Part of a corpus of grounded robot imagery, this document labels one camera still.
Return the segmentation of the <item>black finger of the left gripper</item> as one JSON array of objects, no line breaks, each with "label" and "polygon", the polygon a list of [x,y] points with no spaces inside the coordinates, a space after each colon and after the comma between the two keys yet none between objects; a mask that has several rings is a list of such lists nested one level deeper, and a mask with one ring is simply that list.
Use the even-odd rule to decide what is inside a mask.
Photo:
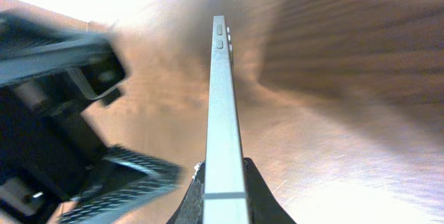
[{"label": "black finger of the left gripper", "polygon": [[171,193],[180,184],[182,167],[122,146],[112,146],[72,200],[64,224],[113,223],[128,212]]}]

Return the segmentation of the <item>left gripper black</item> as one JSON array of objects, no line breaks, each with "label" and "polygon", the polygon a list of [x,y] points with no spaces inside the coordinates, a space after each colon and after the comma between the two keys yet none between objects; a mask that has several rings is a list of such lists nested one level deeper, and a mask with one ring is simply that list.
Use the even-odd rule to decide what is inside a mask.
[{"label": "left gripper black", "polygon": [[121,96],[126,71],[108,34],[1,13],[1,213],[45,223],[107,152],[83,117]]}]

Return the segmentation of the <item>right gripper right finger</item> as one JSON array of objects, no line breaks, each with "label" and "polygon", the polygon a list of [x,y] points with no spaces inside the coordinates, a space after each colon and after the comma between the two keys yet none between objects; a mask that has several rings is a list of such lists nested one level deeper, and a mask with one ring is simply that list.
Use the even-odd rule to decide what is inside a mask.
[{"label": "right gripper right finger", "polygon": [[252,224],[296,224],[275,199],[249,157],[244,158],[244,169]]}]

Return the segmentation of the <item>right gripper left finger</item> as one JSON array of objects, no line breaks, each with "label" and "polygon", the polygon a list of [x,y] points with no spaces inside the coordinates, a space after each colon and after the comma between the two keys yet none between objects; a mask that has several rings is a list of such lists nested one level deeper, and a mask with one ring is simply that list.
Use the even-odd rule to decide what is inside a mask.
[{"label": "right gripper left finger", "polygon": [[179,207],[166,224],[202,224],[203,223],[203,195],[205,182],[205,163],[195,165],[187,192]]}]

